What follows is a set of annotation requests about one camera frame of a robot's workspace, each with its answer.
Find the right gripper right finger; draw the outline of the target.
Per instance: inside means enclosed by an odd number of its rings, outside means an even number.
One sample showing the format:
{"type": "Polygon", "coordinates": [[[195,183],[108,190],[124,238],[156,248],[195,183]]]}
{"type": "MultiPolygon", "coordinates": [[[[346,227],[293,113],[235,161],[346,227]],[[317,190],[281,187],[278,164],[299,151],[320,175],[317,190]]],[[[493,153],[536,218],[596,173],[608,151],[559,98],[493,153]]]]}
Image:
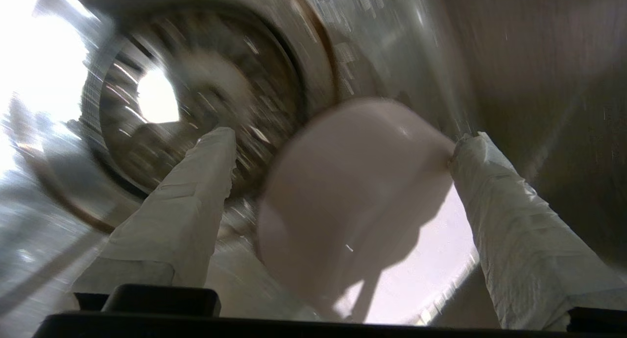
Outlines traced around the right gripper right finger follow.
{"type": "Polygon", "coordinates": [[[484,132],[450,161],[500,326],[624,332],[626,283],[518,174],[484,132]]]}

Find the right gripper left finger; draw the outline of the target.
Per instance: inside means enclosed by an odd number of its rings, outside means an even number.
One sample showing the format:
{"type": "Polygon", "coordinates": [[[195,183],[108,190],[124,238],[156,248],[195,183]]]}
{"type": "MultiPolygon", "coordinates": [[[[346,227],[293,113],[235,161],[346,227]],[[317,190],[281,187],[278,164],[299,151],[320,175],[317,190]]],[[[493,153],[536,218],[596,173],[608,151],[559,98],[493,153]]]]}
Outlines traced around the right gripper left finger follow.
{"type": "Polygon", "coordinates": [[[98,311],[124,284],[202,287],[236,152],[233,129],[203,135],[74,281],[73,308],[98,311]]]}

